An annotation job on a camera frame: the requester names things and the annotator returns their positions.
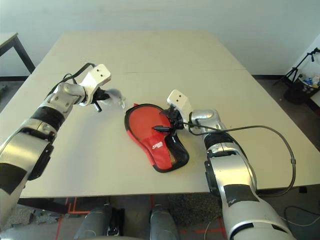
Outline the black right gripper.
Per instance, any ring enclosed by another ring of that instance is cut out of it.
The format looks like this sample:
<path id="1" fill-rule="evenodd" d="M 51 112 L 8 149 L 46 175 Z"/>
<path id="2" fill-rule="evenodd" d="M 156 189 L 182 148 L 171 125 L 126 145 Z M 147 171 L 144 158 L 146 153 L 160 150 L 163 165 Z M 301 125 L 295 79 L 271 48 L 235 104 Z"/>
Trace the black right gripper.
<path id="1" fill-rule="evenodd" d="M 183 117 L 181 116 L 181 113 L 177 109 L 168 108 L 168 109 L 162 110 L 160 113 L 168 118 L 170 127 L 163 126 L 163 125 L 156 125 L 152 127 L 153 130 L 160 133 L 171 133 L 172 131 L 183 130 L 185 128 Z"/>

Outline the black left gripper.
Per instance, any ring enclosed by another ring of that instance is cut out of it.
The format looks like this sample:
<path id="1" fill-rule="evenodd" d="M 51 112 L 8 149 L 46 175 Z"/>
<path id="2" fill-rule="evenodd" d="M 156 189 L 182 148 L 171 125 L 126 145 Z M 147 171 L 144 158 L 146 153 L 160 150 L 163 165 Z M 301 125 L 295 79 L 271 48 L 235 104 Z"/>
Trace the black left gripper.
<path id="1" fill-rule="evenodd" d="M 109 98 L 110 98 L 110 95 L 108 94 L 107 91 L 105 91 L 101 88 L 98 88 L 95 91 L 95 93 L 93 94 L 93 98 L 92 98 L 92 104 L 94 105 L 94 107 L 98 113 L 100 113 L 102 111 L 98 101 L 107 100 Z"/>

